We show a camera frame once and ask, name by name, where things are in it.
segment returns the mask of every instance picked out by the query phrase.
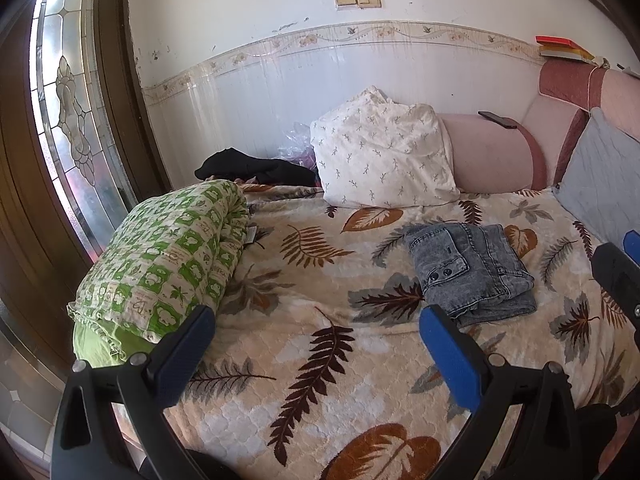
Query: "plastic bag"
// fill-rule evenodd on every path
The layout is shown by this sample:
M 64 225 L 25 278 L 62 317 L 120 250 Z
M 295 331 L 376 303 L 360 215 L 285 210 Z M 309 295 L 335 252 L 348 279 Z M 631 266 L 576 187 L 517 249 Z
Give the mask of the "plastic bag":
M 278 148 L 276 158 L 288 160 L 308 170 L 316 170 L 316 154 L 311 145 L 311 130 L 306 124 L 293 123 L 283 146 Z

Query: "gray cushion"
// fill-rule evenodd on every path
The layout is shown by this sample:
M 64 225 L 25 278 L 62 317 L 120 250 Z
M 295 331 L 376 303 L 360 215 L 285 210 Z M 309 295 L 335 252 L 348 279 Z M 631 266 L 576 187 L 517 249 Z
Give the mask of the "gray cushion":
M 626 232 L 640 226 L 640 142 L 593 108 L 554 194 L 600 240 L 622 248 Z

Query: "decorative glass pattern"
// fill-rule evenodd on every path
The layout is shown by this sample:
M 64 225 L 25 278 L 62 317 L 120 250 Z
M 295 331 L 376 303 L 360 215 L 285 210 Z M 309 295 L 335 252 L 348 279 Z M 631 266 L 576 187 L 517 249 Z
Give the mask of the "decorative glass pattern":
M 137 201 L 118 155 L 98 80 L 94 0 L 37 0 L 31 103 L 62 206 L 93 261 Z

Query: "white pillow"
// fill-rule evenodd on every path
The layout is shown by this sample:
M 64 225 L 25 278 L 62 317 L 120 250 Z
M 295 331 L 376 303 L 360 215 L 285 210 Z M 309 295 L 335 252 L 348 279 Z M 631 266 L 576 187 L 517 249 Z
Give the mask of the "white pillow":
M 444 124 L 375 86 L 311 124 L 324 199 L 342 207 L 441 205 L 460 196 Z

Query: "wallpaper border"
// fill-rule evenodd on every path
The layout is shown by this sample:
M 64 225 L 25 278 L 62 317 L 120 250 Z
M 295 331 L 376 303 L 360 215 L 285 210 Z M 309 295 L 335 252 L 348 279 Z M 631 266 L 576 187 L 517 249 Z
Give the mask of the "wallpaper border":
M 198 63 L 158 85 L 143 89 L 143 93 L 147 106 L 150 106 L 190 90 L 203 77 L 219 77 L 265 59 L 373 43 L 445 44 L 544 64 L 537 45 L 478 28 L 429 22 L 357 22 L 308 28 L 255 41 Z

